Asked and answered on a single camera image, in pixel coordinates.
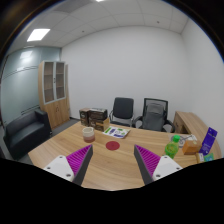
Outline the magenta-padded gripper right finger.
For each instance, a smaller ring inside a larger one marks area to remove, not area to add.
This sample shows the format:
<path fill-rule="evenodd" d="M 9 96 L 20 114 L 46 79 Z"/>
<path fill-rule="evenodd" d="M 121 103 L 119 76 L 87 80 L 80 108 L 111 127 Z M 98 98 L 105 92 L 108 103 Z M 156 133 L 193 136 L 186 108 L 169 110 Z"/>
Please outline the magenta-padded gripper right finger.
<path fill-rule="evenodd" d="M 158 156 L 139 145 L 134 146 L 134 156 L 145 185 L 182 169 L 182 167 L 169 156 Z"/>

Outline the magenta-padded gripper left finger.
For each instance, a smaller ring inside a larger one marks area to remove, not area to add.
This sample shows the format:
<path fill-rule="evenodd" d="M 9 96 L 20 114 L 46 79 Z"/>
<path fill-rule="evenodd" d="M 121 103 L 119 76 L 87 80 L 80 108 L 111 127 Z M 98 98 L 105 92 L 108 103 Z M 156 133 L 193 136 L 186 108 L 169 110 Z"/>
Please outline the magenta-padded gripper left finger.
<path fill-rule="evenodd" d="M 88 145 L 68 156 L 59 155 L 44 170 L 81 186 L 92 155 L 93 145 Z"/>

